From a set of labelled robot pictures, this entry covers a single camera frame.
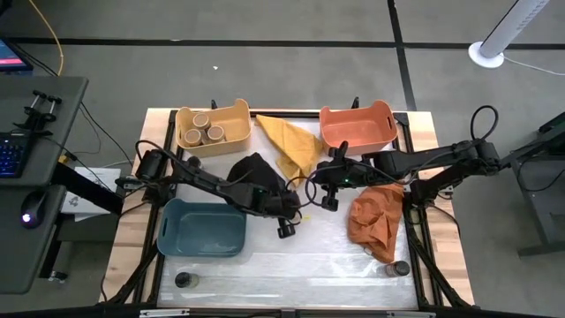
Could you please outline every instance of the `yellow basket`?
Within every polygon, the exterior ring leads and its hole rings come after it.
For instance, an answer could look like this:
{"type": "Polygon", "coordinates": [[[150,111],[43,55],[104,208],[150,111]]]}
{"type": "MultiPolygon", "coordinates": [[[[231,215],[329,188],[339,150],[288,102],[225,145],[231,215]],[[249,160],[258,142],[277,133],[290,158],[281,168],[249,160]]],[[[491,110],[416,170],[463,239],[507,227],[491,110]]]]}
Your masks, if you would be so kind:
{"type": "Polygon", "coordinates": [[[192,111],[188,107],[178,110],[176,117],[177,144],[186,149],[191,155],[207,157],[223,155],[247,150],[251,146],[251,115],[249,105],[243,99],[236,99],[231,107],[217,110],[205,111],[212,125],[223,128],[226,141],[197,147],[189,147],[185,141],[185,134],[193,127],[192,119],[198,111],[192,111]]]}

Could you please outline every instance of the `computer screen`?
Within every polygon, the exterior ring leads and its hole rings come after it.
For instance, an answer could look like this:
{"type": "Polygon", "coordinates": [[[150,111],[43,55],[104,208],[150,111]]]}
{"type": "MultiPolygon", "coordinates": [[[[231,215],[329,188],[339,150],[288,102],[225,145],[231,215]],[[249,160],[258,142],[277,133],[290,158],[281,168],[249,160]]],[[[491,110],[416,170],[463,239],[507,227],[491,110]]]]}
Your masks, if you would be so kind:
{"type": "Polygon", "coordinates": [[[26,61],[18,56],[6,42],[0,40],[0,72],[26,71],[31,67],[26,61]]]}

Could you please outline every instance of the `black fabric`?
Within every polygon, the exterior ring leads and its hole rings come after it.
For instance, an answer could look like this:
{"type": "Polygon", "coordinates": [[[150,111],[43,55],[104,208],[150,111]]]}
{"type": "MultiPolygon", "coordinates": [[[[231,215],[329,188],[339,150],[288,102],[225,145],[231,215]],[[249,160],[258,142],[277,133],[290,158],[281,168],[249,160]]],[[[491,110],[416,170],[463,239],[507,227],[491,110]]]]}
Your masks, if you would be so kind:
{"type": "Polygon", "coordinates": [[[234,164],[230,170],[228,181],[233,182],[243,177],[249,170],[252,172],[242,179],[241,182],[265,186],[274,193],[280,193],[284,190],[285,183],[283,178],[258,153],[249,155],[234,164]]]}

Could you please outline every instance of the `yellow towel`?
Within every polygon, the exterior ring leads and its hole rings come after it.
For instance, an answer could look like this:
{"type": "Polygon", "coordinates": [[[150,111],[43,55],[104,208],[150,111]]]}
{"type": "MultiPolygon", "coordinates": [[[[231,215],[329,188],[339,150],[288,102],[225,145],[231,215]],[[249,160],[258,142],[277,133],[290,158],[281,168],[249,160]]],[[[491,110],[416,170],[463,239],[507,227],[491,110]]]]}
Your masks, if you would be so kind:
{"type": "MultiPolygon", "coordinates": [[[[286,178],[308,177],[316,169],[322,145],[314,135],[280,118],[257,115],[257,122],[281,152],[276,165],[286,178]]],[[[298,186],[302,181],[300,178],[292,184],[298,186]]]]}

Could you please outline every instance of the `clear plastic sheet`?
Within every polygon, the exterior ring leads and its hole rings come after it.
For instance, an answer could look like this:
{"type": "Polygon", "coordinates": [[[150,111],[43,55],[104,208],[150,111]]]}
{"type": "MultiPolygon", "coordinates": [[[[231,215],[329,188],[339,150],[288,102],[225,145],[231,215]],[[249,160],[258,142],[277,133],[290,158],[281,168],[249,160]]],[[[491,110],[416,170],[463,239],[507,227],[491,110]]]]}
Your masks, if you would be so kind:
{"type": "MultiPolygon", "coordinates": [[[[316,119],[290,119],[294,125],[320,135],[316,119]]],[[[260,127],[252,126],[252,147],[246,152],[201,158],[203,169],[226,178],[231,166],[258,152],[279,175],[279,152],[260,127]]],[[[321,161],[328,160],[322,156],[321,161]]],[[[166,257],[158,305],[160,307],[324,307],[416,308],[413,276],[387,277],[383,263],[347,238],[346,220],[351,202],[362,188],[340,190],[339,209],[326,211],[314,205],[302,208],[297,234],[279,239],[273,218],[247,217],[245,246],[241,254],[225,259],[166,257]],[[200,276],[191,289],[175,286],[182,272],[200,276]]],[[[306,202],[304,183],[298,188],[306,202]]],[[[223,202],[188,185],[177,197],[192,202],[223,202]]],[[[317,195],[320,201],[322,192],[317,195]]],[[[397,234],[395,259],[410,263],[404,222],[397,234]]]]}

